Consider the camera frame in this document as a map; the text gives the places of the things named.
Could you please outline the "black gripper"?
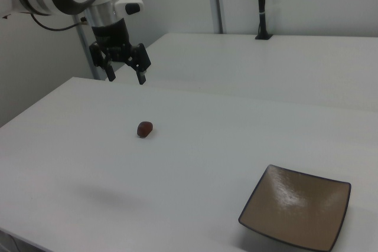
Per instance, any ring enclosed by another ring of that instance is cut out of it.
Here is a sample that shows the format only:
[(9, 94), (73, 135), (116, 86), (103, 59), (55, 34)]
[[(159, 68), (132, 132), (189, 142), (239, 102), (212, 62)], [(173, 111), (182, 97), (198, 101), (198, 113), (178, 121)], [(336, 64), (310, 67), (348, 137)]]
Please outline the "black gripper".
[(108, 80), (113, 81), (116, 76), (110, 60), (125, 61), (136, 72), (139, 84), (143, 85), (151, 61), (142, 43), (131, 45), (125, 20), (121, 19), (107, 26), (92, 27), (92, 31), (96, 42), (89, 46), (89, 51), (94, 66), (104, 70)]

